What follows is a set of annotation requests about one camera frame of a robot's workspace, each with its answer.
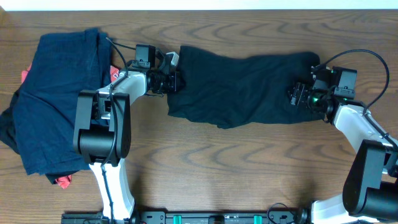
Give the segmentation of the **black shorts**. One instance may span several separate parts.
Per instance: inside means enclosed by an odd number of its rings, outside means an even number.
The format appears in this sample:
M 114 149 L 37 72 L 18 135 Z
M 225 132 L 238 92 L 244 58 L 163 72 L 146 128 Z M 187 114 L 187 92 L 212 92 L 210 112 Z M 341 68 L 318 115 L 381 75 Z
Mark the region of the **black shorts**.
M 168 94 L 168 114 L 223 129 L 321 120 L 323 114 L 291 105 L 288 94 L 297 82 L 310 82 L 319 63 L 313 52 L 229 58 L 182 46 L 178 69 L 185 87 Z

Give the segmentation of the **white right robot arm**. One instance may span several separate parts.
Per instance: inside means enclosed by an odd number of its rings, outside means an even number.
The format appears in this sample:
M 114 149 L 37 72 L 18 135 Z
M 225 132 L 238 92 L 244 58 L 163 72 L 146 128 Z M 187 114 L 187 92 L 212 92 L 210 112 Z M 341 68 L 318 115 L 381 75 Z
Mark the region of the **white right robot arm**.
M 294 106 L 325 115 L 356 153 L 341 194 L 314 201 L 295 215 L 296 223 L 372 223 L 397 221 L 397 140 L 373 119 L 368 107 L 354 100 L 357 72 L 325 65 L 312 67 L 313 80 L 298 82 L 290 92 Z

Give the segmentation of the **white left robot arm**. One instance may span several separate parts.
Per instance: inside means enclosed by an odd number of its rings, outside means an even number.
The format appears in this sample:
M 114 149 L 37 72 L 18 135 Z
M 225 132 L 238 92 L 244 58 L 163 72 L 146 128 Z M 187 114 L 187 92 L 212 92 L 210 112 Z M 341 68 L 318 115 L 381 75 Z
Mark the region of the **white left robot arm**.
M 183 88 L 178 53 L 138 44 L 135 58 L 97 90 L 83 90 L 76 106 L 73 147 L 94 173 L 103 200 L 97 217 L 75 223 L 139 223 L 125 158 L 131 146 L 131 105 L 140 97 L 164 96 Z

